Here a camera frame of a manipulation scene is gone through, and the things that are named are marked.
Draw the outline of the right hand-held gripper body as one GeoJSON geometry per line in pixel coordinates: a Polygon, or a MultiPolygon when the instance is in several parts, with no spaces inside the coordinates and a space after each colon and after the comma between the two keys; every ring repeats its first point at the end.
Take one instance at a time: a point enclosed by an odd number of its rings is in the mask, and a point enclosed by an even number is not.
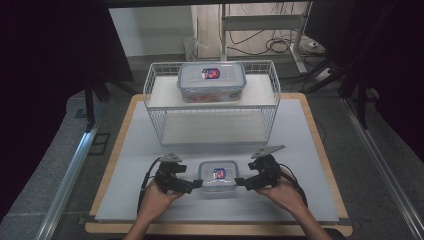
{"type": "Polygon", "coordinates": [[[281,176],[281,168],[272,154],[284,148],[284,145],[276,146],[263,146],[260,147],[252,156],[253,162],[259,162],[262,168],[258,171],[258,174],[264,182],[264,186],[274,187],[281,176]]]}

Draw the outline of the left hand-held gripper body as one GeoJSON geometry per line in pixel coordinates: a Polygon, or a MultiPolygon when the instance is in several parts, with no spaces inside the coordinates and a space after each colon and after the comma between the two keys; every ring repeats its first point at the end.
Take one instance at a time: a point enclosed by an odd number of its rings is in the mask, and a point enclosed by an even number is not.
{"type": "Polygon", "coordinates": [[[179,179],[174,172],[177,164],[181,165],[181,158],[175,153],[167,154],[159,159],[160,165],[155,173],[154,181],[161,191],[167,194],[169,191],[179,192],[179,186],[183,179],[179,179]]]}

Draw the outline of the small clear food container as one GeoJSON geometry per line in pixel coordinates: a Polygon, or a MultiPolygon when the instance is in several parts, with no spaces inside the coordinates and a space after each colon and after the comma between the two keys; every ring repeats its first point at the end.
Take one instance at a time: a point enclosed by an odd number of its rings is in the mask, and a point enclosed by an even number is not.
{"type": "Polygon", "coordinates": [[[205,161],[199,165],[198,175],[203,180],[204,192],[233,191],[239,176],[238,165],[232,160],[205,161]]]}

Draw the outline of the white wire shelf rack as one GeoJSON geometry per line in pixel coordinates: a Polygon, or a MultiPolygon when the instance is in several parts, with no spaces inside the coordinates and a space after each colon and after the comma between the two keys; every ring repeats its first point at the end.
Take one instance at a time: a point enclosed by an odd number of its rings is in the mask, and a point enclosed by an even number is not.
{"type": "Polygon", "coordinates": [[[280,102],[280,82],[270,60],[224,61],[244,66],[247,84],[235,102],[186,103],[177,88],[185,63],[153,63],[144,103],[163,145],[266,143],[280,102]]]}

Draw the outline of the large clear food container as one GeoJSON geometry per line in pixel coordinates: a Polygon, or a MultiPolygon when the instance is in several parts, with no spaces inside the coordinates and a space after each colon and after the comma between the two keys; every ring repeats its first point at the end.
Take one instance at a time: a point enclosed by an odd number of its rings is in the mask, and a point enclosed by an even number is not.
{"type": "Polygon", "coordinates": [[[247,84],[239,62],[194,62],[183,64],[177,88],[186,103],[235,102],[247,84]]]}

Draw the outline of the person's left hand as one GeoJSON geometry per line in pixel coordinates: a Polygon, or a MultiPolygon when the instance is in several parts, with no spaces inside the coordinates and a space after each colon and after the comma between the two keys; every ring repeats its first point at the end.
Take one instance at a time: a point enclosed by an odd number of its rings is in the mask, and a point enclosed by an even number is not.
{"type": "Polygon", "coordinates": [[[161,216],[181,196],[183,196],[183,193],[164,193],[159,185],[152,180],[145,190],[137,219],[144,222],[152,222],[161,216]]]}

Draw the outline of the person's right hand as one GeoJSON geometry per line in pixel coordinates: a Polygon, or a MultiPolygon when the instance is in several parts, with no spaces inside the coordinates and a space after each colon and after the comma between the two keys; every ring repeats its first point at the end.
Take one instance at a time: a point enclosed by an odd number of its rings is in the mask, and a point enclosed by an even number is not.
{"type": "Polygon", "coordinates": [[[291,183],[293,175],[287,169],[282,169],[282,171],[288,178],[281,177],[276,186],[271,188],[259,188],[256,189],[256,192],[267,197],[274,204],[297,218],[305,212],[306,205],[296,187],[291,183]]]}

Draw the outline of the white table mat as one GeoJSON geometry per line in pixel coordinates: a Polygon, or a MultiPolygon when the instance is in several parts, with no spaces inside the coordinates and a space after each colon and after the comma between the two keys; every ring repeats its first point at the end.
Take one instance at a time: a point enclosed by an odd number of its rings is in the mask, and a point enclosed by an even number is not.
{"type": "MultiPolygon", "coordinates": [[[[312,139],[301,103],[295,99],[280,101],[269,144],[283,145],[273,154],[287,165],[307,196],[308,208],[320,222],[339,220],[336,206],[312,139]]],[[[170,152],[176,153],[187,171],[183,179],[198,177],[204,161],[233,160],[241,177],[255,174],[248,164],[256,145],[163,146],[159,143],[145,105],[136,105],[120,150],[111,181],[95,219],[132,221],[136,217],[141,184],[152,162],[170,152]]],[[[291,222],[289,213],[255,191],[237,187],[232,191],[207,193],[193,190],[177,199],[161,217],[177,222],[291,222]]]]}

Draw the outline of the wooden table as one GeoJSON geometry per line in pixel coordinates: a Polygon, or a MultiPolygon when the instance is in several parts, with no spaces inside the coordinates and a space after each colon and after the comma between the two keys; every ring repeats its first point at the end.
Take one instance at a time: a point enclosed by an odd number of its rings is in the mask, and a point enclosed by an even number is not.
{"type": "MultiPolygon", "coordinates": [[[[308,100],[301,93],[284,93],[280,96],[281,100],[298,100],[301,106],[301,112],[306,119],[307,129],[311,133],[314,143],[314,149],[323,169],[326,182],[329,184],[332,201],[335,204],[338,221],[323,222],[324,228],[338,230],[344,237],[349,237],[353,233],[352,222],[349,219],[347,210],[342,200],[336,179],[331,169],[327,154],[320,139],[318,129],[313,120],[313,114],[310,110],[308,100]]],[[[137,94],[130,100],[127,112],[125,114],[122,126],[120,127],[117,140],[113,147],[111,156],[108,160],[106,170],[99,185],[95,200],[91,207],[89,217],[85,223],[85,230],[91,234],[123,234],[126,233],[131,223],[128,221],[109,221],[101,222],[94,219],[94,215],[99,211],[100,202],[106,194],[106,188],[110,185],[112,175],[115,172],[118,163],[118,156],[122,152],[124,138],[126,137],[130,121],[134,116],[134,111],[139,102],[144,100],[143,94],[137,94]]],[[[150,235],[181,235],[181,236],[257,236],[257,237],[300,237],[303,235],[299,225],[277,223],[259,224],[259,223],[223,223],[223,222],[195,222],[195,223],[154,223],[148,230],[150,235]]]]}

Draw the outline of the black metal stand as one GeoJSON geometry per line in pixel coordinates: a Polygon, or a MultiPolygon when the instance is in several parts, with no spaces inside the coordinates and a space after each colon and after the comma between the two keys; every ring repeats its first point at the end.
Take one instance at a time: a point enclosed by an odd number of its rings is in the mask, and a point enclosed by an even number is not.
{"type": "Polygon", "coordinates": [[[96,123],[95,111],[94,111],[94,96],[98,98],[100,102],[107,102],[110,100],[110,92],[103,80],[87,78],[85,80],[85,106],[86,106],[86,118],[87,126],[86,131],[90,132],[96,123]]]}

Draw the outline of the white power strip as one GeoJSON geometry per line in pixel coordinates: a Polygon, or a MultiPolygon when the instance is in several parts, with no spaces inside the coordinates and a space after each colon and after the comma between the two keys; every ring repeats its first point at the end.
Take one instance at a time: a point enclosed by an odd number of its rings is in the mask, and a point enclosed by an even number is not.
{"type": "Polygon", "coordinates": [[[324,79],[326,79],[327,77],[329,77],[331,74],[333,73],[333,70],[330,68],[325,68],[321,73],[319,73],[316,77],[315,80],[317,82],[320,82],[324,79]]]}

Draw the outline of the black tripod stand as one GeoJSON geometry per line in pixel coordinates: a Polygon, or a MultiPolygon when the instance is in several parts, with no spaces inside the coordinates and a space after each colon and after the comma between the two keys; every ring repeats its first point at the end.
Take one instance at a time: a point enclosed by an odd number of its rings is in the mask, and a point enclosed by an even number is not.
{"type": "Polygon", "coordinates": [[[356,118],[365,129],[368,128],[366,123],[366,104],[367,97],[367,82],[365,79],[365,58],[364,52],[357,53],[353,60],[340,70],[331,73],[328,77],[315,85],[302,90],[302,93],[313,93],[323,88],[324,86],[334,82],[335,80],[345,77],[339,87],[338,94],[341,98],[349,98],[354,90],[357,90],[356,100],[356,118]]]}

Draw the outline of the dark curtain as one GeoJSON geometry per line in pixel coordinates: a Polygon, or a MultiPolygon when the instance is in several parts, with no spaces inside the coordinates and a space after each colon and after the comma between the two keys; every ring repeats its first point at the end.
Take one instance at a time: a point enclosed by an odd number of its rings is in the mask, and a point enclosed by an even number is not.
{"type": "Polygon", "coordinates": [[[0,221],[50,146],[68,99],[131,78],[105,0],[0,0],[0,221]]]}
{"type": "Polygon", "coordinates": [[[377,111],[424,161],[424,0],[314,0],[306,35],[340,69],[366,54],[377,111]]]}

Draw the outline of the aluminium rail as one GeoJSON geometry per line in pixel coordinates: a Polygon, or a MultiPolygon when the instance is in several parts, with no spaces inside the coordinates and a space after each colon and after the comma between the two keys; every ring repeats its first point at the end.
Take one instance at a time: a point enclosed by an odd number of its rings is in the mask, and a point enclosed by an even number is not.
{"type": "Polygon", "coordinates": [[[73,155],[34,240],[52,239],[96,133],[97,130],[92,129],[90,132],[85,132],[82,135],[75,154],[73,155]]]}
{"type": "Polygon", "coordinates": [[[364,128],[357,119],[357,111],[354,105],[346,99],[342,99],[341,102],[414,239],[424,240],[424,221],[412,201],[402,189],[369,130],[364,128]]]}

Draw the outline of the white desk frame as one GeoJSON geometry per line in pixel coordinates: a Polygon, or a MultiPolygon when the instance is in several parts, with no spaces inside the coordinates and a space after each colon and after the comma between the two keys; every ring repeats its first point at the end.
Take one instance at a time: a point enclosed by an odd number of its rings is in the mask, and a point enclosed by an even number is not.
{"type": "Polygon", "coordinates": [[[307,69],[300,57],[299,47],[300,41],[306,27],[306,22],[312,2],[308,1],[301,14],[289,15],[251,15],[236,16],[227,15],[227,4],[220,6],[220,34],[221,34],[221,50],[220,60],[227,60],[227,33],[229,31],[254,31],[254,30],[296,30],[297,35],[293,43],[289,45],[292,58],[297,66],[300,74],[306,74],[307,69]]]}

